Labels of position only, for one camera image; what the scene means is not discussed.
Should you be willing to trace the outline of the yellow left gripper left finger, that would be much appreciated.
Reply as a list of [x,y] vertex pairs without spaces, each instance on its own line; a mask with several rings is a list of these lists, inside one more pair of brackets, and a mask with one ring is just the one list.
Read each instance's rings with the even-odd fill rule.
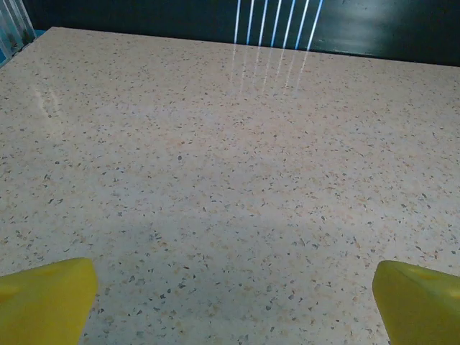
[[1,343],[77,344],[97,289],[82,257],[2,276]]

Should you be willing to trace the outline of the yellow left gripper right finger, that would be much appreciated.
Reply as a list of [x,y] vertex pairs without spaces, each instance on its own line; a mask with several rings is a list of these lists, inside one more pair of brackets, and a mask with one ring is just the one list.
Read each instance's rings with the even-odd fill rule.
[[459,277],[391,260],[372,292],[391,344],[458,344]]

